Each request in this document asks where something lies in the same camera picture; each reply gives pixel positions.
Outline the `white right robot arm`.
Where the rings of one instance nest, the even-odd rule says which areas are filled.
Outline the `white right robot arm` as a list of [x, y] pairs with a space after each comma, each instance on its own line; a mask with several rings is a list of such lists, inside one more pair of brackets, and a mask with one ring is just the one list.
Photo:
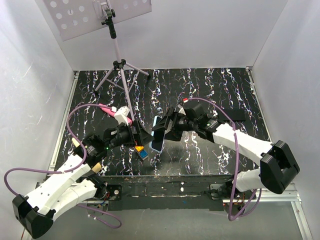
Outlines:
[[157, 142], [179, 142], [183, 132], [194, 131], [212, 143], [228, 147], [257, 164], [255, 170], [241, 171], [233, 179], [213, 190], [219, 198], [237, 199], [244, 192], [268, 189], [282, 194], [300, 172], [300, 167], [287, 143], [272, 143], [252, 137], [240, 130], [233, 130], [227, 118], [208, 117], [199, 103], [168, 108], [164, 117], [155, 120], [152, 127]]

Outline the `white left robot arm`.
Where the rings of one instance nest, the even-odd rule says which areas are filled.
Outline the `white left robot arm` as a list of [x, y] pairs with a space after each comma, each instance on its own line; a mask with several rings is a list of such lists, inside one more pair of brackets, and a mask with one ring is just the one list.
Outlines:
[[126, 125], [111, 119], [111, 127], [103, 137], [96, 134], [85, 137], [56, 174], [28, 194], [14, 197], [15, 218], [33, 239], [42, 237], [66, 211], [87, 199], [101, 200], [106, 196], [107, 183], [90, 172], [108, 150], [145, 146], [153, 140], [138, 120]]

